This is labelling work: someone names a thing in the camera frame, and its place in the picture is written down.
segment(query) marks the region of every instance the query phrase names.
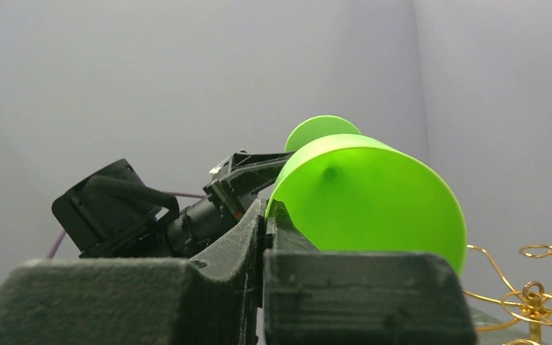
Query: gold wire rack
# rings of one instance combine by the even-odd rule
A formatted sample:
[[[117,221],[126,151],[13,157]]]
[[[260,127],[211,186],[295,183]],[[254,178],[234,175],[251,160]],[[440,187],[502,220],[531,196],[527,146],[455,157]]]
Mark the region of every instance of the gold wire rack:
[[[542,328],[544,326],[549,326],[552,328],[552,308],[547,308],[545,306],[548,301],[552,301],[552,291],[546,293],[543,284],[536,281],[531,281],[527,283],[522,290],[516,290],[511,285],[509,280],[505,277],[505,275],[502,274],[502,270],[498,267],[498,265],[492,258],[492,255],[490,255],[486,249],[471,244],[467,245],[466,248],[481,252],[488,259],[489,263],[500,276],[500,279],[510,290],[509,293],[503,295],[499,300],[478,295],[467,290],[464,291],[464,293],[466,293],[468,296],[471,296],[478,300],[502,306],[502,308],[513,317],[512,320],[498,325],[477,327],[477,332],[498,331],[501,329],[509,328],[519,323],[520,321],[526,321],[529,323],[528,339],[517,339],[503,345],[541,345]],[[533,249],[542,249],[544,252],[540,254],[530,253],[530,250]],[[542,259],[544,257],[550,257],[552,255],[552,246],[534,244],[522,247],[520,249],[520,253],[525,257]],[[519,302],[512,302],[512,298],[517,298]]]

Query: gold wire loop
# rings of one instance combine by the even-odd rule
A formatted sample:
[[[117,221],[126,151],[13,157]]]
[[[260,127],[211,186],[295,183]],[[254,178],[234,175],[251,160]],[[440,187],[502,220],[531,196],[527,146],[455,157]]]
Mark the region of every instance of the gold wire loop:
[[[464,291],[465,294],[473,298],[501,305],[501,307],[513,317],[511,321],[507,321],[498,325],[476,327],[476,330],[478,332],[496,331],[509,328],[519,321],[526,321],[530,323],[529,339],[518,339],[503,345],[540,345],[541,326],[550,326],[552,328],[552,320],[550,319],[550,316],[552,315],[552,308],[547,308],[544,306],[545,302],[552,300],[552,291],[550,291],[550,293],[545,293],[544,286],[536,281],[531,281],[527,283],[526,285],[524,285],[521,291],[518,291],[511,285],[509,280],[502,273],[502,270],[498,267],[498,265],[492,258],[492,255],[490,255],[490,253],[485,248],[474,246],[471,244],[468,244],[466,248],[481,252],[488,259],[491,266],[500,276],[500,279],[510,290],[510,293],[505,294],[500,300],[472,293],[467,290]],[[530,252],[531,249],[543,249],[544,252],[535,254]],[[522,247],[520,249],[520,253],[525,257],[542,259],[544,257],[552,256],[552,246],[533,244],[530,246]],[[508,298],[511,298],[513,296],[518,298],[521,303],[511,302],[507,300]],[[512,311],[511,307],[519,309],[520,312],[516,313]]]

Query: wire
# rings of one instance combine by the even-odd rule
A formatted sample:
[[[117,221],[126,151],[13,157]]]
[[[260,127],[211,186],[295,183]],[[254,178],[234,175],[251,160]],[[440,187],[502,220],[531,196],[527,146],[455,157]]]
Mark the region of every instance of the wire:
[[[194,199],[202,199],[205,197],[205,195],[202,194],[196,194],[196,193],[186,193],[186,192],[166,192],[166,194],[170,194],[171,196],[180,196],[181,198],[194,198]],[[46,259],[53,259],[56,255],[56,252],[60,248],[60,245],[63,243],[63,240],[66,237],[66,231],[62,230],[58,234],[58,238],[50,248],[50,251],[45,256]]]

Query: green cup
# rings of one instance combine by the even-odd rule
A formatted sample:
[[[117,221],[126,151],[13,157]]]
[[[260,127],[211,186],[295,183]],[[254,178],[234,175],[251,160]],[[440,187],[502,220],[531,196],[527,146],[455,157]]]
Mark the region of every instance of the green cup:
[[[266,214],[273,200],[282,201],[320,250],[430,252],[462,273],[464,217],[439,175],[370,137],[315,137],[283,167]]]

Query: white wall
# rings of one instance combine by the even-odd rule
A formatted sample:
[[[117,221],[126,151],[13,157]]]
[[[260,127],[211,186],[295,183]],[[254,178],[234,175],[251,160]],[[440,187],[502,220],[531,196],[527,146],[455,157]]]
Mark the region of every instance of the white wall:
[[[411,1],[0,1],[0,282],[58,235],[52,201],[120,157],[198,191],[338,114],[426,161],[423,112]]]
[[[469,241],[517,288],[552,288],[552,259],[533,269],[517,251],[552,244],[552,1],[415,5],[431,165],[461,201]],[[473,290],[507,292],[480,254],[466,272]]]

